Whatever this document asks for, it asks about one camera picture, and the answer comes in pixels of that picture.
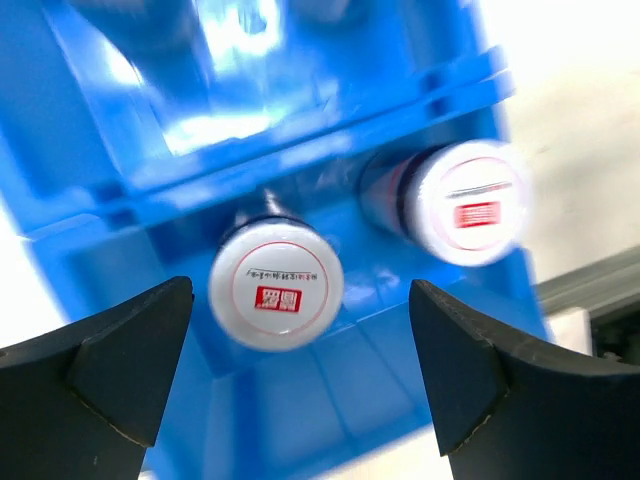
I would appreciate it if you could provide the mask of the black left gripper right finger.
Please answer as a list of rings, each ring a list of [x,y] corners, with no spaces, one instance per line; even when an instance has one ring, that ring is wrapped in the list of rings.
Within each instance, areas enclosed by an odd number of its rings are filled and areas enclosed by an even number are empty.
[[[639,370],[511,327],[425,280],[409,314],[457,479],[635,479]]]

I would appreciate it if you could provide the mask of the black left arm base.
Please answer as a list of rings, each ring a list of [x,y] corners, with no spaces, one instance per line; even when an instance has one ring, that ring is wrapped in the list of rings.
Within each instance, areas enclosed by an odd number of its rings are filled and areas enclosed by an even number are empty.
[[[639,305],[612,310],[591,320],[596,357],[639,365]]]

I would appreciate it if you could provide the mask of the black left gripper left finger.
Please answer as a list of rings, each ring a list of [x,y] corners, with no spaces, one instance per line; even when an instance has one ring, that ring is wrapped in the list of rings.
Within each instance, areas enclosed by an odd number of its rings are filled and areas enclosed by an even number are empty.
[[[185,276],[1,350],[4,479],[135,479],[194,302]]]

